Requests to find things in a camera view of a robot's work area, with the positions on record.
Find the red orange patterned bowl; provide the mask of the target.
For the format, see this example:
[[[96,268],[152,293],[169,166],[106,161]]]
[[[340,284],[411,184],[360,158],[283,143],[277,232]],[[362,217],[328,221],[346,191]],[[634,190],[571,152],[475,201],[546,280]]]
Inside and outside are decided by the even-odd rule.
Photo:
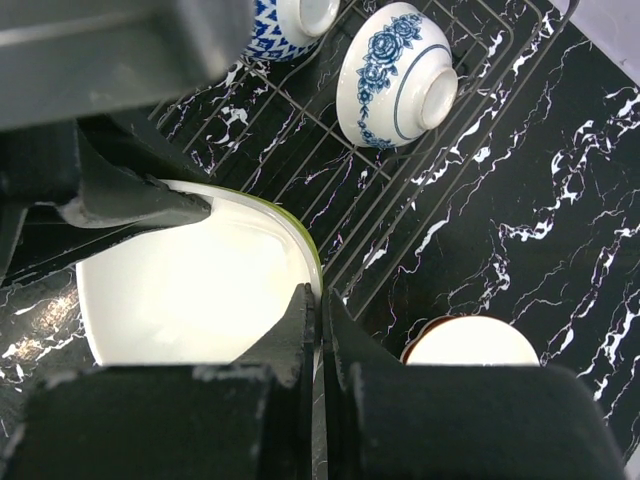
[[[254,26],[243,56],[286,62],[311,52],[329,31],[340,10],[339,0],[258,0]]]

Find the white top bowl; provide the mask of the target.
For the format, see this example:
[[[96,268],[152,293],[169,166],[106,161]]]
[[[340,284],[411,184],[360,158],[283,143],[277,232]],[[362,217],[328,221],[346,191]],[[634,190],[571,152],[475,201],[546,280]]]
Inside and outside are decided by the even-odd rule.
[[[317,247],[290,212],[228,188],[166,184],[205,200],[210,215],[142,233],[76,266],[100,366],[227,363],[284,316],[298,285],[321,298]]]

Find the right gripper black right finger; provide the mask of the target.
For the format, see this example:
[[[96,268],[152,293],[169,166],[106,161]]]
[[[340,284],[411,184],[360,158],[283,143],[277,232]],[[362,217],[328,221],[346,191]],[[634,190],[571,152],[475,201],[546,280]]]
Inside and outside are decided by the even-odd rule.
[[[622,479],[585,385],[564,368],[406,366],[322,300],[332,479]]]

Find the blue white patterned bowl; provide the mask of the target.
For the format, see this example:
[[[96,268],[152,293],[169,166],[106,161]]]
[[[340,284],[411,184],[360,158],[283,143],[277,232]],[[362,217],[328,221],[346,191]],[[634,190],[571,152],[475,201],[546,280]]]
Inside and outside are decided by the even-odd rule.
[[[440,27],[406,2],[377,10],[343,60],[336,113],[358,147],[407,145],[439,127],[453,107],[458,76]]]

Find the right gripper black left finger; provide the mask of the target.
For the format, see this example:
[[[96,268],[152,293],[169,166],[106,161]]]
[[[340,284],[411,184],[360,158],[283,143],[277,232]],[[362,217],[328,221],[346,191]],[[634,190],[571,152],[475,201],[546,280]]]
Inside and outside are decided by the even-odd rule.
[[[229,364],[115,366],[42,381],[9,442],[13,479],[307,479],[315,298]]]

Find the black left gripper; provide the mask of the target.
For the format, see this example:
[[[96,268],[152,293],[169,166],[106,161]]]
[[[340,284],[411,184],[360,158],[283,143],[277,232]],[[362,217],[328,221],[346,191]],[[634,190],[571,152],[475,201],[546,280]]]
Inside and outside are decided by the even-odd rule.
[[[5,1],[1,5],[1,229],[27,211],[103,229],[200,222],[211,204],[110,164],[78,122],[219,78],[251,38],[249,1]]]

